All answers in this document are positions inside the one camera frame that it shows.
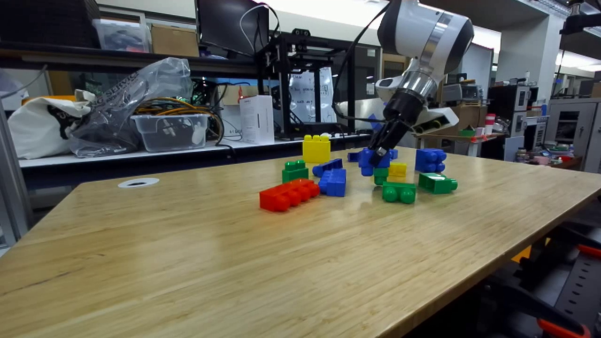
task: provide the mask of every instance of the blue block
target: blue block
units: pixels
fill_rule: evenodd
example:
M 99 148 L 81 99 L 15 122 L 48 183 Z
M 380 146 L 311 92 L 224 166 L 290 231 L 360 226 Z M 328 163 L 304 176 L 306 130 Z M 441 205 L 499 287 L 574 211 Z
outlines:
M 442 163 L 447 154 L 440 149 L 418 149 L 415 155 L 415 171 L 422 173 L 441 173 L 445 170 Z
M 364 148 L 359 154 L 359 168 L 361 168 L 361 174 L 363 176 L 372 176 L 374 174 L 374 168 L 390 167 L 390 152 L 386 153 L 380 160 L 380 163 L 375 167 L 370 164 L 370 158 L 373 153 L 373 150 Z
M 391 149 L 390 150 L 390 159 L 397 159 L 398 158 L 398 149 Z
M 359 162 L 359 153 L 360 152 L 348 153 L 346 156 L 349 162 Z
M 318 183 L 322 194 L 344 197 L 346 192 L 346 169 L 332 169 L 323 173 Z
M 320 164 L 320 165 L 316 165 L 315 167 L 313 167 L 313 175 L 315 175 L 317 177 L 321 177 L 325 171 L 332 170 L 332 169 L 340 169 L 340 168 L 342 168 L 342 159 L 341 158 L 333 159 L 329 162 L 326 162 L 326 163 Z

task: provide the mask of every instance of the pillar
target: pillar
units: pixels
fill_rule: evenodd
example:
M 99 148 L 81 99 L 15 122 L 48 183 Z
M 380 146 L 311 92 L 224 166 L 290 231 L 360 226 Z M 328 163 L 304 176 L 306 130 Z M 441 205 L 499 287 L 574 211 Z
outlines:
M 530 72 L 528 81 L 538 83 L 538 99 L 546 99 L 548 103 L 563 22 L 559 17 L 548 15 L 503 29 L 496 80 L 523 78 Z

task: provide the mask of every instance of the white tote bag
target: white tote bag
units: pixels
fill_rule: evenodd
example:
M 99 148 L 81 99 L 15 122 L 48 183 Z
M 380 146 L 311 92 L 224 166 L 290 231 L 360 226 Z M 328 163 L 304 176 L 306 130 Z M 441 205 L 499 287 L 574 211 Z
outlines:
M 69 153 L 69 135 L 90 112 L 95 96 L 77 91 L 78 102 L 38 97 L 17 109 L 8 119 L 17 157 L 34 159 Z

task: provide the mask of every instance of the clear plastic bag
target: clear plastic bag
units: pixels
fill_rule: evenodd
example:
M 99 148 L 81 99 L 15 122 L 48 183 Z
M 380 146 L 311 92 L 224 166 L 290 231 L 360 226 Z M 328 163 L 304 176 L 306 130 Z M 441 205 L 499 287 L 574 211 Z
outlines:
M 90 104 L 91 112 L 70 137 L 75 156 L 99 157 L 130 153 L 140 141 L 130 116 L 138 105 L 157 97 L 190 99 L 192 80 L 186 59 L 166 58 L 123 79 Z

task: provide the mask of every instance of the red block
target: red block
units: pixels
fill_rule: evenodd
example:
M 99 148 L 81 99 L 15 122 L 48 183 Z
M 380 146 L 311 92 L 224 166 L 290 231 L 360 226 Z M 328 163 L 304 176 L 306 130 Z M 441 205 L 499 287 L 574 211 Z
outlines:
M 297 206 L 317 195 L 319 195 L 319 186 L 315 182 L 296 179 L 259 192 L 259 201 L 262 209 L 286 211 L 290 206 Z

